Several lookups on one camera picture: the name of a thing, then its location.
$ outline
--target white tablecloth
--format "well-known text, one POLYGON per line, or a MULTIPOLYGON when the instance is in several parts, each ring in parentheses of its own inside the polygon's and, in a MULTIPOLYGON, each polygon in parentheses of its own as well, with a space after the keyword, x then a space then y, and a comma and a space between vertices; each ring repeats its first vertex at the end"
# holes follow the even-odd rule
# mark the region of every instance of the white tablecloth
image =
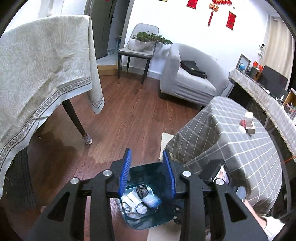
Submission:
POLYGON ((14 156, 62 101, 88 93, 95 113, 104 106, 91 18, 39 19, 0 39, 0 197, 14 156))

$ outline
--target door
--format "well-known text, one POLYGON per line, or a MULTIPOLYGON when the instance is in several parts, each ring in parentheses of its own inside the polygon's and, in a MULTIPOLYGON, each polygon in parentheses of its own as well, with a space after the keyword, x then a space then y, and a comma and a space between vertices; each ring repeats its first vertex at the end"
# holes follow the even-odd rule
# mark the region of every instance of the door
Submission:
POLYGON ((107 56, 108 40, 117 0, 93 0, 91 21, 96 59, 107 56))

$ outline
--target black bag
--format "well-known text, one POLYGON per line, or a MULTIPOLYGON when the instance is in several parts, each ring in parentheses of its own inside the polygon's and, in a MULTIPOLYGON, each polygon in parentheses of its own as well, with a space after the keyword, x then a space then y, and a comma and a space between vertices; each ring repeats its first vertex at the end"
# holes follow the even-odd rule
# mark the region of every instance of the black bag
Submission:
POLYGON ((181 61, 181 67, 191 75, 207 79, 207 73, 199 70, 195 61, 181 61))

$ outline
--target hanging ornament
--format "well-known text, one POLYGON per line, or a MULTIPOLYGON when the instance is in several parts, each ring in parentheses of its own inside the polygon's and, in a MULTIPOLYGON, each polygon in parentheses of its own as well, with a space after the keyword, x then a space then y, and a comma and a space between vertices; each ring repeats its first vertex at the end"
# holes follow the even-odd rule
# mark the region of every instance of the hanging ornament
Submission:
POLYGON ((213 2, 218 5, 220 5, 220 4, 231 5, 232 4, 232 2, 230 0, 213 0, 213 2))
POLYGON ((235 18, 236 18, 236 15, 233 14, 232 12, 229 12, 229 16, 228 16, 228 20, 227 20, 226 27, 228 27, 228 28, 230 28, 231 30, 233 30, 233 26, 234 26, 235 18))
POLYGON ((210 26, 210 24, 211 24, 211 21, 212 21, 212 17, 213 17, 214 12, 218 12, 219 11, 219 6, 217 4, 215 4, 214 2, 211 2, 209 4, 209 9, 211 9, 212 12, 211 12, 211 16, 210 16, 209 22, 207 23, 208 26, 210 26))
POLYGON ((198 0, 188 0, 187 7, 196 9, 197 1, 198 0))

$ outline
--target picture frame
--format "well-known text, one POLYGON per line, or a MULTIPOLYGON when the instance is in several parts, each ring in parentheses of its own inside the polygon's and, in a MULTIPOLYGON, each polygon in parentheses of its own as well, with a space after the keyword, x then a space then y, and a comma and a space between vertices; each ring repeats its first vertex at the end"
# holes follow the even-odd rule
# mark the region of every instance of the picture frame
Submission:
POLYGON ((241 54, 241 56, 240 56, 240 58, 239 58, 239 61, 237 62, 236 69, 237 69, 239 72, 241 72, 242 74, 245 74, 246 71, 248 70, 250 64, 251 64, 251 61, 250 61, 246 56, 244 56, 243 54, 241 54), (239 65, 240 65, 240 64, 244 64, 245 67, 246 67, 246 68, 245 68, 244 70, 242 70, 242 71, 239 69, 239 65))

